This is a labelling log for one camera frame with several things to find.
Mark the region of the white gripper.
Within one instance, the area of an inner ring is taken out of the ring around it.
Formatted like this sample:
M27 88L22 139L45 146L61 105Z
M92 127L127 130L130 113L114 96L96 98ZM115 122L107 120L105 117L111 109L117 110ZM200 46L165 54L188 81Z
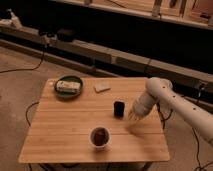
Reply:
M133 112L128 113L128 121L131 123L139 122L140 117L145 117L150 113L152 109L152 101L145 96L141 96L134 101L132 109Z

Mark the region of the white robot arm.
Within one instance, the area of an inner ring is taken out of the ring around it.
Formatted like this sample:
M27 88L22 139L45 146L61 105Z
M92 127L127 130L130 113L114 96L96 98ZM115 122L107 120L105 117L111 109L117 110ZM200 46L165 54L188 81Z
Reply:
M145 91L134 100L128 118L140 120L146 117L160 101L166 102L213 147L213 114L175 93L168 79L158 77L147 79Z

